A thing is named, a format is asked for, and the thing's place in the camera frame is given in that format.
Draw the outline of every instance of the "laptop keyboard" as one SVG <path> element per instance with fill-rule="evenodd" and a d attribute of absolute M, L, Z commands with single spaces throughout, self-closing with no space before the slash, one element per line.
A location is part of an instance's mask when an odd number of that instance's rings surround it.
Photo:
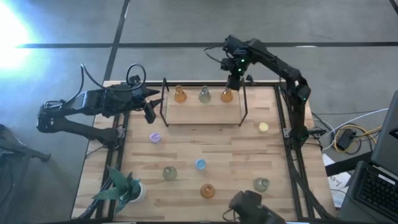
<path fill-rule="evenodd" d="M 363 171 L 364 178 L 362 184 L 358 185 L 356 200 L 393 220 L 398 220 L 398 187 L 393 184 L 394 181 L 386 181 L 367 169 Z"/>

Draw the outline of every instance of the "wooden table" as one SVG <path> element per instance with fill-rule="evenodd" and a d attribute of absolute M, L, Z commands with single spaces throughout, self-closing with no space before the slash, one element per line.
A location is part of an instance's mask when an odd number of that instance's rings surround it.
<path fill-rule="evenodd" d="M 262 194 L 262 203 L 286 220 L 296 220 L 274 88 L 247 86 L 246 92 L 249 113 L 241 127 L 225 124 L 166 127 L 159 116 L 159 107 L 153 124 L 146 123 L 142 112 L 130 113 L 121 172 L 132 171 L 134 178 L 141 179 L 147 187 L 147 196 L 143 202 L 128 204 L 115 214 L 114 221 L 223 221 L 221 216 L 229 201 L 239 190 L 254 190 L 252 183 L 256 177 L 270 180 L 269 189 Z M 308 104 L 305 113 L 305 125 L 312 128 Z M 112 122 L 113 118 L 96 116 L 94 126 L 108 128 Z M 269 125 L 265 134 L 258 131 L 260 122 Z M 153 132 L 162 136 L 160 144 L 151 143 L 149 136 Z M 98 146 L 98 142 L 91 141 L 88 152 Z M 302 151 L 310 189 L 334 215 L 319 147 L 306 144 Z M 86 159 L 72 218 L 79 216 L 99 191 L 105 158 L 106 149 L 101 149 Z M 195 168 L 197 159 L 207 161 L 203 172 Z M 177 180 L 163 179 L 162 170 L 166 166 L 177 168 Z M 203 184 L 215 187 L 213 198 L 201 197 Z M 300 199 L 306 213 L 303 194 Z"/>

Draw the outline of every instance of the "laptop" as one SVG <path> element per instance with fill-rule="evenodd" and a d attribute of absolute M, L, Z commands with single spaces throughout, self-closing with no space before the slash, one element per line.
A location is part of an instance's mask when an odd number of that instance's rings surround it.
<path fill-rule="evenodd" d="M 374 166 L 363 161 L 357 164 L 339 218 L 398 223 L 398 91 L 392 97 L 371 160 Z"/>

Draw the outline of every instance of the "concrete floor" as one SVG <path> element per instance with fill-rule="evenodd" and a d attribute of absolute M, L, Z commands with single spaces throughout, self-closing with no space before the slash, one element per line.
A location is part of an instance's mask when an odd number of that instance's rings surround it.
<path fill-rule="evenodd" d="M 11 19 L 2 18 L 7 23 L 0 21 L 0 49 L 4 49 L 0 50 L 0 123 L 30 147 L 52 155 L 48 163 L 32 160 L 14 198 L 17 209 L 9 214 L 10 223 L 70 218 L 88 141 L 67 133 L 38 132 L 37 110 L 47 100 L 65 99 L 77 91 L 82 62 L 102 82 L 112 53 L 110 46 L 7 46 L 112 44 L 123 4 L 124 0 L 0 1 L 0 17 L 11 15 Z M 264 42 L 396 42 L 398 15 L 388 0 L 138 0 L 129 4 L 120 42 L 222 42 L 229 34 Z M 386 108 L 398 89 L 398 47 L 269 50 L 301 70 L 312 88 L 310 104 L 317 113 Z M 217 49 L 211 54 L 224 56 Z M 224 80 L 227 76 L 200 48 L 119 49 L 110 80 L 123 80 L 131 63 L 143 64 L 149 80 Z M 278 79 L 261 65 L 251 66 L 248 73 L 258 80 Z M 85 83 L 84 90 L 94 88 L 89 81 Z M 337 126 L 355 116 L 322 118 Z M 382 124 L 384 116 L 375 114 L 357 123 L 372 129 Z M 93 123 L 88 116 L 73 116 L 72 120 Z M 327 153 L 335 160 L 348 157 Z"/>

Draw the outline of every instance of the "white pot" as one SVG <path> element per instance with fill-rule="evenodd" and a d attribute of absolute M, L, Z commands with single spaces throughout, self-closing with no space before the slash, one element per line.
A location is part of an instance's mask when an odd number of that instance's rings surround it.
<path fill-rule="evenodd" d="M 136 199 L 130 201 L 131 203 L 141 202 L 145 199 L 145 196 L 147 195 L 147 189 L 145 185 L 140 182 L 139 186 L 141 187 L 141 192 Z"/>

